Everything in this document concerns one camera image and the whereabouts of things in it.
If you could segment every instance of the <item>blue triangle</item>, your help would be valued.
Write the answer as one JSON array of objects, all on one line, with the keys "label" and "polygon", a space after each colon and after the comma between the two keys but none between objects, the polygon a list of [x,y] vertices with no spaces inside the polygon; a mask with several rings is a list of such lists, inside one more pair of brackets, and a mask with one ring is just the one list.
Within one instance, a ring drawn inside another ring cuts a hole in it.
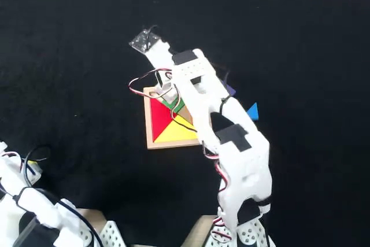
[{"label": "blue triangle", "polygon": [[258,120],[258,109],[256,102],[248,109],[247,114],[252,120]]}]

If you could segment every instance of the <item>green piece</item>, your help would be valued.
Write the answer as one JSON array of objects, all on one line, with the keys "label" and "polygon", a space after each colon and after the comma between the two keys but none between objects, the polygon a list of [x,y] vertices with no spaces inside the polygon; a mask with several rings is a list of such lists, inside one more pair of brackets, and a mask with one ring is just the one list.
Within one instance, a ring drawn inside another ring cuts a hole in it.
[{"label": "green piece", "polygon": [[[168,108],[168,109],[172,109],[173,107],[175,107],[175,105],[176,105],[176,103],[177,103],[177,98],[171,103],[171,104],[169,104],[168,102],[166,102],[166,100],[163,100],[162,101],[162,103]],[[179,105],[176,107],[176,109],[174,109],[173,111],[175,112],[175,113],[178,113],[178,111],[180,111],[181,110],[181,108],[182,107],[184,107],[184,102],[183,102],[183,100],[181,99],[180,100],[180,103],[179,103]]]}]

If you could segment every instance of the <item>wooden frame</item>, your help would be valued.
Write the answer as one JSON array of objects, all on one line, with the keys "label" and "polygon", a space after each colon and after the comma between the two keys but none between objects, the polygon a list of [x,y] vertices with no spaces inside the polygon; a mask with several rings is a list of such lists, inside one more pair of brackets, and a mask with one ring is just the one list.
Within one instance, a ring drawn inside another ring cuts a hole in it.
[{"label": "wooden frame", "polygon": [[[150,92],[153,92],[153,91],[154,91],[154,87],[144,88],[144,93],[146,94],[149,94]],[[150,99],[146,97],[144,97],[144,110],[145,110],[146,144],[147,144],[148,149],[165,149],[165,148],[200,145],[197,139],[154,143],[153,133],[151,130]]]}]

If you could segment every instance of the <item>black wire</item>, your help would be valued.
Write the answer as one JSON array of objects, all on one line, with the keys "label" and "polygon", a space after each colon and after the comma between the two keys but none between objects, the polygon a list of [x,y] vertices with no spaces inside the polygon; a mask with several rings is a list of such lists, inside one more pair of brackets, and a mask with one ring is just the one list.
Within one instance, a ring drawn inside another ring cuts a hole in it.
[{"label": "black wire", "polygon": [[50,145],[38,145],[38,146],[36,146],[36,147],[34,147],[32,150],[30,150],[29,152],[28,152],[28,154],[26,155],[26,157],[24,158],[24,167],[23,167],[23,175],[24,175],[24,179],[25,179],[25,182],[26,182],[26,184],[27,184],[27,186],[29,186],[29,187],[32,187],[32,183],[29,181],[29,178],[28,178],[28,176],[27,176],[27,165],[28,165],[28,160],[29,160],[29,158],[31,157],[31,155],[35,152],[35,151],[37,151],[37,150],[39,150],[39,149],[43,149],[43,148],[48,148],[49,150],[51,150],[51,146]]},{"label": "black wire", "polygon": [[3,192],[5,195],[9,195],[9,196],[11,196],[12,197],[12,195],[10,194],[10,193],[8,193],[6,190],[5,190],[5,188],[4,187],[2,187],[2,185],[0,185],[0,191],[1,192]]},{"label": "black wire", "polygon": [[[180,98],[179,90],[177,89],[176,85],[173,85],[173,86],[175,87],[175,90],[176,90],[176,92],[177,92],[177,97],[178,97],[178,98]],[[174,105],[174,106],[171,108],[171,111],[170,111],[170,113],[171,113],[171,119],[172,119],[175,123],[177,123],[177,124],[179,124],[180,126],[182,126],[182,127],[186,128],[187,130],[197,132],[195,129],[193,129],[193,128],[191,128],[191,127],[187,127],[187,126],[185,126],[184,124],[182,124],[182,123],[180,123],[180,122],[176,121],[176,120],[175,120],[175,118],[172,118],[172,112],[173,112],[173,110],[175,109],[175,106],[176,106],[176,105]]]},{"label": "black wire", "polygon": [[149,50],[149,42],[150,42],[150,34],[151,32],[153,31],[154,28],[157,28],[158,26],[157,25],[152,25],[149,29],[148,29],[148,35],[146,37],[146,51]]},{"label": "black wire", "polygon": [[90,224],[89,221],[87,221],[87,219],[82,216],[77,210],[71,208],[69,205],[67,205],[66,203],[62,202],[61,200],[59,200],[58,197],[56,197],[55,195],[51,194],[50,192],[46,191],[45,189],[41,189],[41,188],[36,188],[36,190],[42,194],[44,194],[46,197],[48,197],[49,199],[52,199],[54,200],[54,202],[57,202],[58,204],[60,204],[62,207],[66,208],[67,210],[69,210],[70,212],[72,212],[74,215],[76,215],[83,223],[85,223],[85,225],[90,229],[90,231],[94,234],[94,236],[97,238],[97,241],[99,242],[99,245],[101,247],[103,247],[103,242],[102,240],[100,239],[98,233],[95,231],[94,227]]}]

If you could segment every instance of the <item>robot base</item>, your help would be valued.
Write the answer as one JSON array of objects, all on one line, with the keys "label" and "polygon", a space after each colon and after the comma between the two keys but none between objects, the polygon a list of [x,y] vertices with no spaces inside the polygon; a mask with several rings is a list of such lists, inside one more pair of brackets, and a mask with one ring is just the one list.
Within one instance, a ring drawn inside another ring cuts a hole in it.
[{"label": "robot base", "polygon": [[[238,237],[231,241],[217,234],[212,234],[212,231],[230,234],[226,227],[212,226],[210,235],[203,247],[267,247],[265,229],[259,220],[252,220],[238,227]],[[269,237],[270,247],[276,247]]]}]

